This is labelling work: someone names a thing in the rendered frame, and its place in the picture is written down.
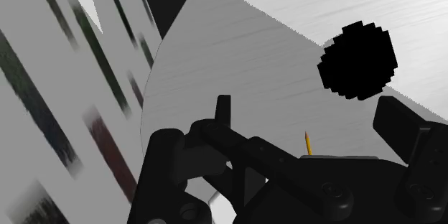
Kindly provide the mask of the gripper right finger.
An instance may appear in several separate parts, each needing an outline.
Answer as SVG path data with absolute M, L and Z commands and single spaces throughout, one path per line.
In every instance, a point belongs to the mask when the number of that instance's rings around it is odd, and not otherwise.
M 407 164 L 394 202 L 421 224 L 448 224 L 448 125 L 423 119 L 393 96 L 378 99 L 373 129 Z

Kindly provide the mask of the grey striped rug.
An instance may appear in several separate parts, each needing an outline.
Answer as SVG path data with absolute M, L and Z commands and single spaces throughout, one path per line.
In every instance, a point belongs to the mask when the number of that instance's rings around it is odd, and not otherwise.
M 160 38 L 142 0 L 119 0 L 136 36 L 151 48 Z M 126 224 L 130 204 L 89 134 L 83 117 L 96 108 L 132 175 L 140 173 L 141 107 L 129 82 L 144 89 L 149 64 L 133 46 L 115 0 L 87 0 L 98 16 L 91 22 L 126 96 L 120 109 L 95 60 L 68 0 L 57 0 L 77 40 L 72 46 L 46 0 L 0 0 L 0 30 L 54 114 L 82 162 L 76 175 L 62 164 L 43 133 L 0 73 L 0 224 L 40 183 L 70 224 Z

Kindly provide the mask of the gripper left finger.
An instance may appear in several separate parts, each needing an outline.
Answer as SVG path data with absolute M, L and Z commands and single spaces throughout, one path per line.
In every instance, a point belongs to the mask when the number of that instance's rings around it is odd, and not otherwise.
M 230 128 L 231 99 L 189 132 L 160 129 L 150 139 L 127 224 L 212 224 L 210 207 L 187 193 L 203 177 L 228 199 L 232 224 L 328 224 L 346 220 L 351 189 L 330 177 L 329 159 L 297 159 L 260 137 Z

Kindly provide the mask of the black round object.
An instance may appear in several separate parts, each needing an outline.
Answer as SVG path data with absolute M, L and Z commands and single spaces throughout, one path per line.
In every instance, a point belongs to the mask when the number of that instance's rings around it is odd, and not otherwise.
M 343 27 L 317 64 L 323 88 L 359 101 L 381 93 L 397 68 L 389 31 L 362 21 Z

